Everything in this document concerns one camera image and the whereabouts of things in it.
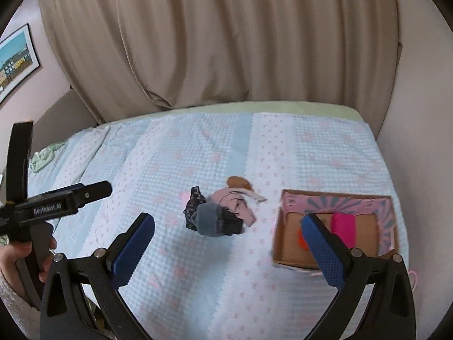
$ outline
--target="painting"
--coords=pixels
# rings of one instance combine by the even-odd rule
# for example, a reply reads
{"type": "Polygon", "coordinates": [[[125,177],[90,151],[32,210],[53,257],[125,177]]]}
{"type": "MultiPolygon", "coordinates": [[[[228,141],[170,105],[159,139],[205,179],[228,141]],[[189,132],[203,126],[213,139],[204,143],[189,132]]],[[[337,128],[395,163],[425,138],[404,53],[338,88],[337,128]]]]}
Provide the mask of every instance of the painting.
{"type": "Polygon", "coordinates": [[[0,104],[39,67],[28,24],[0,42],[0,104]]]}

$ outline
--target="curtain fold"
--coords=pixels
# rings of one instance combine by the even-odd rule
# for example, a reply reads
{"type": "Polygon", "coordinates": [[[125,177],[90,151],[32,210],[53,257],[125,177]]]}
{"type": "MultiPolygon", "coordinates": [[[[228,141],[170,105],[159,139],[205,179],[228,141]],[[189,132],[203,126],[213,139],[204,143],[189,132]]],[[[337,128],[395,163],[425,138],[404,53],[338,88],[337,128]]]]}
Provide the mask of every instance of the curtain fold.
{"type": "Polygon", "coordinates": [[[353,107],[377,134],[390,102],[396,0],[41,0],[41,8],[71,83],[105,120],[306,100],[353,107]]]}

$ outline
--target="silver bolt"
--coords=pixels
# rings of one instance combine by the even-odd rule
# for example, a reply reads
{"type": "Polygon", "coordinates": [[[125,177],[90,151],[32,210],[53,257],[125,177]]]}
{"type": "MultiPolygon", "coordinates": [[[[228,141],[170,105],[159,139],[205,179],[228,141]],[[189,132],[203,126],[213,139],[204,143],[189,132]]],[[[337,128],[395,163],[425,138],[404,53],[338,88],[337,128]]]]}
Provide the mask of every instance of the silver bolt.
{"type": "Polygon", "coordinates": [[[61,254],[61,253],[57,253],[54,256],[54,262],[60,262],[62,259],[63,259],[63,254],[61,254]]]}
{"type": "Polygon", "coordinates": [[[351,249],[351,255],[355,258],[359,258],[362,256],[362,251],[359,248],[351,249]]]}
{"type": "Polygon", "coordinates": [[[401,263],[403,261],[402,256],[400,256],[399,254],[392,255],[392,258],[396,263],[401,263]]]}
{"type": "Polygon", "coordinates": [[[96,258],[101,258],[101,257],[104,257],[107,253],[107,250],[105,248],[98,248],[94,251],[93,255],[96,257],[96,258]]]}

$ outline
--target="open box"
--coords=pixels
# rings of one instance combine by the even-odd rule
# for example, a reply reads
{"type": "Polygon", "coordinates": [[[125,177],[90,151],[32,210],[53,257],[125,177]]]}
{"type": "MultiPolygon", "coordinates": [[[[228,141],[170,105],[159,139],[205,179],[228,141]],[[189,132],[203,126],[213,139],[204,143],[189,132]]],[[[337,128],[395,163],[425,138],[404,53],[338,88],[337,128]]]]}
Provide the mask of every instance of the open box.
{"type": "Polygon", "coordinates": [[[276,222],[272,261],[298,271],[318,269],[310,251],[298,244],[300,219],[316,213],[330,230],[334,212],[356,217],[356,246],[368,256],[388,256],[398,252],[396,216],[390,196],[282,191],[282,206],[276,222]]]}

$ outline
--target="mattress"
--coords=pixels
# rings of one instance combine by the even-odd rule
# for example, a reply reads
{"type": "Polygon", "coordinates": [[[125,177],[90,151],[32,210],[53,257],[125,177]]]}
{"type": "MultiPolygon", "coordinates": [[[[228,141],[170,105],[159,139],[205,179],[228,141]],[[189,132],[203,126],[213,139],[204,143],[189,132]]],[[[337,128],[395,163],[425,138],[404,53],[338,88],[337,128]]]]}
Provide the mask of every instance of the mattress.
{"type": "MultiPolygon", "coordinates": [[[[58,249],[70,258],[108,247],[140,212],[155,217],[155,236],[130,283],[120,289],[155,339],[303,339],[308,334],[336,290],[322,277],[272,265],[283,188],[392,196],[400,253],[408,262],[398,197],[368,125],[357,118],[255,110],[261,108],[191,109],[195,112],[86,129],[57,150],[45,168],[30,173],[30,194],[76,182],[112,183],[110,198],[54,222],[58,249]],[[268,198],[260,205],[248,201],[257,222],[232,237],[203,237],[186,229],[184,195],[199,185],[208,196],[225,187],[231,175],[245,176],[268,198]]],[[[96,300],[89,287],[86,294],[96,300]]],[[[357,326],[369,295],[370,288],[345,336],[357,326]]]]}

